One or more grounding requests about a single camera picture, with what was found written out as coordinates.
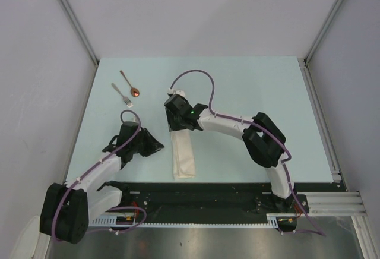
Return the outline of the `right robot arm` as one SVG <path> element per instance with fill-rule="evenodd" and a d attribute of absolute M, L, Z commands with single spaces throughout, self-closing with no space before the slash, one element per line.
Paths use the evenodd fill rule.
<path fill-rule="evenodd" d="M 168 96 L 164 107 L 171 131 L 212 131 L 243 141 L 251 159 L 266 170 L 275 208 L 288 212 L 295 206 L 294 182 L 285 167 L 291 159 L 286 138 L 268 115 L 259 112 L 252 119 L 221 115 L 212 113 L 207 105 L 191 106 L 179 93 Z"/>

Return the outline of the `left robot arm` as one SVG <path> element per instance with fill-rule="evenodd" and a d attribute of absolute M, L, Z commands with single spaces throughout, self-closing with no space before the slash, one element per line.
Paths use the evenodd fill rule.
<path fill-rule="evenodd" d="M 76 244 L 87 233 L 92 220 L 113 208 L 127 210 L 131 196 L 124 192 L 125 188 L 112 185 L 112 176 L 121 171 L 134 155 L 148 157 L 163 147 L 139 123 L 124 122 L 119 134 L 103 148 L 95 165 L 70 181 L 50 185 L 40 215 L 40 233 Z"/>

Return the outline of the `white cloth napkin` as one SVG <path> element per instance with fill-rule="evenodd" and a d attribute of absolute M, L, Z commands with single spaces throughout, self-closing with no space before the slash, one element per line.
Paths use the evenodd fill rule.
<path fill-rule="evenodd" d="M 195 158 L 188 129 L 170 133 L 173 150 L 173 176 L 175 180 L 194 178 Z"/>

